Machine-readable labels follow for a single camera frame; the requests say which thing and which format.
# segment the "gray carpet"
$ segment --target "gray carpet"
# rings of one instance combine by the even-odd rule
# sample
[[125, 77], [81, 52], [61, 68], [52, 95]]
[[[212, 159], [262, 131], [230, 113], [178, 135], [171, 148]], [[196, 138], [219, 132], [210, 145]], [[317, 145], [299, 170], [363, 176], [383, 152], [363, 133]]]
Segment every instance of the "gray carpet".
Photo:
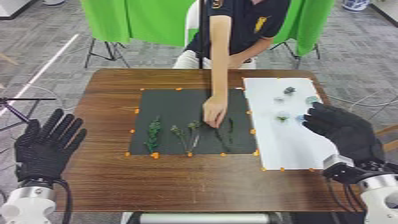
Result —
[[[6, 86], [0, 91], [2, 96], [8, 97], [17, 95], [77, 33], [81, 37], [34, 84], [50, 89], [63, 99], [61, 102], [41, 104], [41, 109], [34, 113], [34, 117], [41, 120], [61, 105], [73, 111], [93, 72], [100, 68], [125, 67], [125, 65], [121, 61], [111, 62], [93, 58], [89, 69], [84, 69], [91, 31], [79, 0], [70, 0], [61, 7], [47, 7], [38, 2], [13, 21], [0, 21], [0, 52], [20, 63], [15, 66], [0, 59], [0, 83]], [[134, 68], [171, 68], [182, 48], [132, 40], [121, 51]], [[390, 102], [398, 94], [398, 29], [372, 9], [354, 14], [336, 5], [320, 39], [320, 51], [322, 60], [317, 59], [313, 52], [303, 60], [301, 69], [317, 74], [329, 96], [358, 101], [377, 92], [363, 104], [377, 105]], [[97, 52], [105, 54], [102, 44]], [[285, 47], [262, 54], [258, 68], [294, 68], [294, 59]], [[52, 94], [31, 88], [24, 96], [52, 97]], [[345, 109], [352, 106], [340, 100], [333, 100], [333, 105]], [[29, 106], [27, 103], [17, 104], [17, 108], [25, 112]], [[354, 113], [370, 119], [381, 108], [356, 106]], [[398, 104], [391, 105], [372, 119], [377, 129], [398, 123], [397, 115]], [[15, 121], [8, 113], [0, 117], [0, 126]], [[11, 150], [0, 154], [0, 189], [8, 192], [17, 186], [13, 138], [18, 137], [22, 130], [24, 127], [0, 133], [0, 152], [11, 147]], [[398, 160], [398, 153], [391, 153], [390, 159]], [[61, 223], [59, 216], [61, 214], [56, 214], [52, 218], [56, 223]], [[120, 213], [77, 213], [73, 223], [118, 223], [120, 217]]]

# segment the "green screen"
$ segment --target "green screen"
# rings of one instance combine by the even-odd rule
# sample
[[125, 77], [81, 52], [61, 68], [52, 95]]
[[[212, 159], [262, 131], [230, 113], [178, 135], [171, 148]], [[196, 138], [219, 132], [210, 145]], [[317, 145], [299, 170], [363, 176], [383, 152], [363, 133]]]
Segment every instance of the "green screen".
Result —
[[[136, 38], [184, 46], [185, 15], [192, 3], [194, 0], [82, 0], [93, 37], [109, 42], [127, 43]], [[335, 0], [292, 0], [276, 43], [294, 38], [299, 56], [313, 51], [333, 5]]]

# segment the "wooden table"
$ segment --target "wooden table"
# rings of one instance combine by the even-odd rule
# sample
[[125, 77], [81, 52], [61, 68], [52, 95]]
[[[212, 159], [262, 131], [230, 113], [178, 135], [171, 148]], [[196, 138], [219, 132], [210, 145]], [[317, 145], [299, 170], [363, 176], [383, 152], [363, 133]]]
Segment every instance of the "wooden table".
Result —
[[[246, 77], [312, 78], [329, 103], [310, 72], [232, 71], [232, 87], [244, 86]], [[260, 157], [253, 155], [162, 155], [159, 160], [125, 156], [141, 88], [178, 87], [210, 88], [210, 71], [102, 69], [93, 76], [75, 113], [84, 118], [89, 136], [65, 175], [75, 211], [342, 211], [320, 173], [264, 172]], [[65, 196], [59, 203], [63, 210]]]

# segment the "navy shirt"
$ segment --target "navy shirt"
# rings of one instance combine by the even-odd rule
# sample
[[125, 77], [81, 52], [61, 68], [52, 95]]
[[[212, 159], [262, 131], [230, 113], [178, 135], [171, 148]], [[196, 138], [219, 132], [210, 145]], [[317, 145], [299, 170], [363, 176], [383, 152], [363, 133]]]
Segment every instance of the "navy shirt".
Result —
[[[239, 54], [265, 37], [274, 37], [283, 27], [290, 0], [265, 0], [256, 5], [251, 0], [208, 0], [205, 21], [205, 57], [210, 58], [210, 16], [226, 15], [233, 19], [230, 55]], [[185, 50], [200, 50], [200, 33]]]

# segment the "white paper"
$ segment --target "white paper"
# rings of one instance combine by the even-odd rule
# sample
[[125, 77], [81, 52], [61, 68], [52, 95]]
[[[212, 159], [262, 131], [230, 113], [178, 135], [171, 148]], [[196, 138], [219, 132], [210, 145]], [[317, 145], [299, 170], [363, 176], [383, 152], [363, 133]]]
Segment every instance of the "white paper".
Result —
[[[297, 91], [292, 96], [285, 94], [288, 87]], [[308, 130], [297, 120], [312, 108], [306, 103], [312, 96], [319, 97], [312, 79], [246, 78], [246, 97], [267, 170], [324, 169], [324, 160], [338, 154], [329, 139]], [[285, 99], [283, 103], [276, 101], [278, 97]], [[278, 120], [281, 112], [290, 114], [285, 122]]]

